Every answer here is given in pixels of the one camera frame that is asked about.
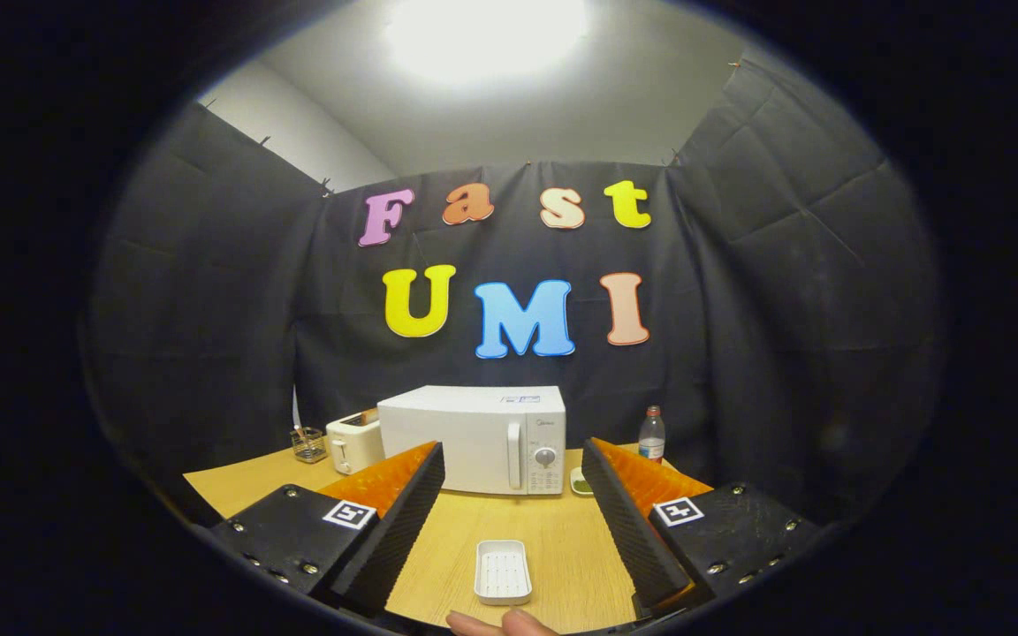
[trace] letter m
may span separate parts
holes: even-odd
[[[543,281],[532,291],[528,307],[521,309],[509,285],[485,283],[473,289],[482,298],[482,344],[478,358],[504,358],[508,347],[501,342],[505,331],[517,355],[525,355],[533,333],[538,333],[532,353],[538,355],[568,355],[576,345],[568,338],[568,317],[565,298],[573,287],[568,281]]]

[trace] bottle label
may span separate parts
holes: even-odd
[[[654,460],[654,462],[662,463],[663,451],[667,449],[666,444],[658,444],[655,446],[646,446],[645,444],[639,444],[639,455],[643,458]]]

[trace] microwave control panel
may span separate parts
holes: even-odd
[[[529,495],[565,490],[565,422],[559,415],[529,414],[525,430],[526,483]]]

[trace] water bottle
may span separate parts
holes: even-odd
[[[646,408],[646,419],[639,428],[639,455],[653,462],[662,463],[662,454],[667,450],[667,424],[662,421],[662,408]]]

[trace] small green dish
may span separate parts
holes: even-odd
[[[583,478],[583,470],[581,467],[574,467],[570,475],[568,475],[568,480],[571,482],[572,492],[576,495],[582,495],[585,497],[593,497],[595,494],[591,493],[591,484],[586,482]]]

